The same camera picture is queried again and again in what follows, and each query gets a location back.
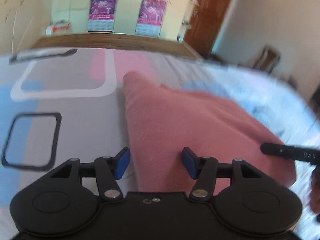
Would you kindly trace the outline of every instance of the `pink cloth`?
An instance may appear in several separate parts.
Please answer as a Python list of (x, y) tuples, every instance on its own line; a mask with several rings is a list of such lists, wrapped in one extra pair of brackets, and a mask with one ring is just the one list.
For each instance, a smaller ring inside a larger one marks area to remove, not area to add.
[[(294, 183), (293, 161), (260, 152), (264, 142), (282, 142), (233, 101), (158, 87), (137, 72), (124, 76), (123, 88), (139, 191), (189, 192), (195, 181), (181, 162), (184, 147), (223, 163), (242, 158), (287, 187)], [(228, 186), (218, 179), (215, 194)]]

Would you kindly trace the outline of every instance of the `door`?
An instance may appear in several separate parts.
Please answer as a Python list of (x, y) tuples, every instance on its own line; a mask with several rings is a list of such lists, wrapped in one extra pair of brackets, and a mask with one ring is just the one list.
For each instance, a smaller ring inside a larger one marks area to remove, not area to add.
[(218, 35), (230, 0), (198, 0), (184, 41), (206, 58)]

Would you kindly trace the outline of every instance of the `bed sheet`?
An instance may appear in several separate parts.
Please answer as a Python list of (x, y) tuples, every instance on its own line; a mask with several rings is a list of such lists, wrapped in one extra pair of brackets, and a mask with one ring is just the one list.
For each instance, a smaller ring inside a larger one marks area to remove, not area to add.
[[(3, 56), (0, 147), (19, 115), (6, 160), (36, 167), (21, 170), (0, 165), (0, 239), (17, 233), (9, 213), (16, 192), (69, 158), (92, 162), (115, 156), (129, 145), (122, 93), (122, 78), (128, 71), (141, 72), (173, 89), (205, 90), (231, 98), (285, 143), (318, 147), (320, 127), (304, 101), (285, 84), (262, 73), (143, 51), (55, 48)], [(296, 232), (305, 240), (318, 240), (319, 226), (307, 204), (312, 167), (298, 162), (296, 166), (298, 180), (292, 190), (305, 206)], [(124, 193), (136, 190), (131, 165), (118, 183)], [(97, 194), (94, 179), (84, 179), (83, 185)]]

